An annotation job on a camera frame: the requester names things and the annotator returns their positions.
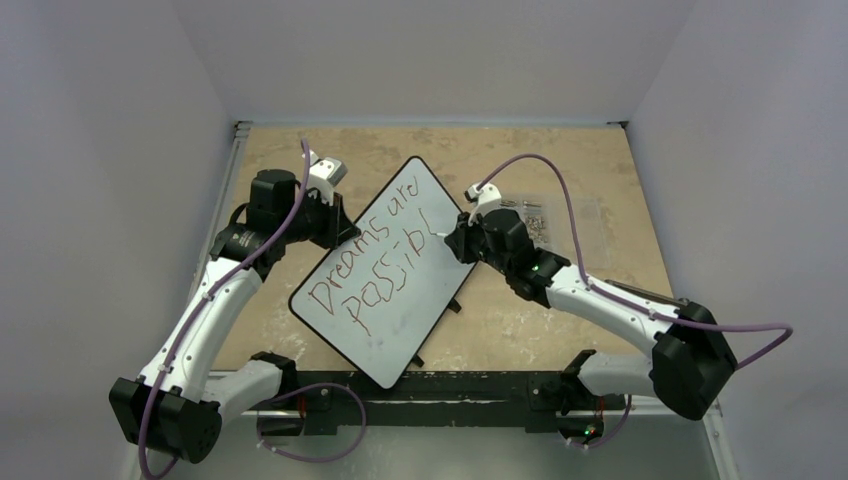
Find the white whiteboard black frame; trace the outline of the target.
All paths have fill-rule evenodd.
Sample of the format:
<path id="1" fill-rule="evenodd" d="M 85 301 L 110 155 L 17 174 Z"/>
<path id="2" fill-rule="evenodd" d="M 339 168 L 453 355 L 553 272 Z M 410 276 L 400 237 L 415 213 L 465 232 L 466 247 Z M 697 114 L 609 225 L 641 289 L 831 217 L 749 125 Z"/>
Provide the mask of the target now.
<path id="1" fill-rule="evenodd" d="M 425 161 L 409 158 L 359 215 L 361 235 L 327 253 L 293 291 L 290 311 L 392 388 L 472 272 L 431 234 L 452 231 L 460 212 Z"/>

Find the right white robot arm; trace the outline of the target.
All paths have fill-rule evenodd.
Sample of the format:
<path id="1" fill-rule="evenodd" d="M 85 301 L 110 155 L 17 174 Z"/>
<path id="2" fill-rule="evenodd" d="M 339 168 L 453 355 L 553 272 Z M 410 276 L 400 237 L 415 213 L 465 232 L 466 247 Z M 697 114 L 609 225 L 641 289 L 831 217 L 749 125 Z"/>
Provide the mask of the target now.
<path id="1" fill-rule="evenodd" d="M 695 303 L 648 298 L 590 275 L 534 245 L 509 209 L 483 217 L 462 213 L 443 237 L 464 264 L 500 272 L 520 298 L 576 315 L 624 339 L 636 355 L 591 353 L 561 381 L 564 399 L 584 407 L 602 395 L 650 396 L 689 420 L 700 420 L 736 372 L 738 361 L 712 312 Z"/>

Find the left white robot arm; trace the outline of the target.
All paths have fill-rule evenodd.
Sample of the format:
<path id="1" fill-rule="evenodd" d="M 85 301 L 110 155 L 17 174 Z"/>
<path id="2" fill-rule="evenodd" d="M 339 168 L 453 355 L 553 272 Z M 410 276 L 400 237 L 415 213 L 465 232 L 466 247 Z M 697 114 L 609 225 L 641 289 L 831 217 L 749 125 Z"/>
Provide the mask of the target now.
<path id="1" fill-rule="evenodd" d="M 321 160 L 301 179 L 280 169 L 253 178 L 248 201 L 216 235 L 200 285 L 165 344 L 136 378 L 117 379 L 109 392 L 124 436 L 141 455 L 197 464 L 229 421 L 262 402 L 275 409 L 295 402 L 298 373 L 284 356 L 259 352 L 218 382 L 210 373 L 235 320 L 288 245 L 332 251 L 359 235 L 336 191 L 346 172 Z"/>

